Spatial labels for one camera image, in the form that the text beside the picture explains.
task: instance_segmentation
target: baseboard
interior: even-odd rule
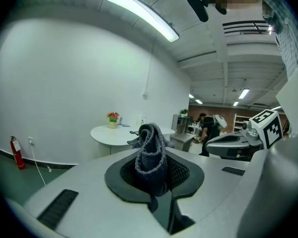
[[[2,149],[0,149],[0,154],[9,159],[14,160],[14,156],[11,153],[6,152]],[[35,166],[35,161],[33,160],[23,158],[23,161],[26,165]],[[76,165],[69,165],[69,164],[57,164],[57,163],[48,163],[48,162],[40,162],[40,161],[36,161],[36,164],[38,165],[38,167],[41,167],[41,168],[47,168],[47,166],[49,166],[50,169],[70,169],[76,166]]]

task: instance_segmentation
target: white ceiling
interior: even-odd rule
[[[244,88],[250,91],[240,101],[244,107],[262,104],[275,107],[278,90],[287,81],[285,65],[274,35],[224,34],[223,23],[243,20],[263,20],[261,4],[249,9],[230,10],[219,14],[207,8],[209,21],[199,21],[186,0],[141,0],[156,10],[178,32],[179,40],[170,43],[160,33],[156,43],[178,61],[178,67],[188,74],[191,93],[204,104],[231,106]],[[19,0],[16,7],[62,4],[86,7],[108,13],[152,37],[154,29],[133,13],[107,0]]]

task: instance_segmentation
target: red fire extinguisher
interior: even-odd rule
[[[21,147],[19,145],[18,140],[16,140],[14,136],[11,137],[10,145],[18,168],[20,170],[25,169],[25,164],[21,156]]]

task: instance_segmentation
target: rolled cloth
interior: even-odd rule
[[[160,128],[154,123],[140,126],[138,136],[139,138],[127,142],[133,149],[141,147],[135,163],[137,180],[149,194],[162,196],[168,191],[165,183],[167,175],[165,148],[174,148],[174,145],[164,138]]]

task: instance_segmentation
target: power outlet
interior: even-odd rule
[[[28,137],[28,141],[30,145],[34,145],[33,137]]]

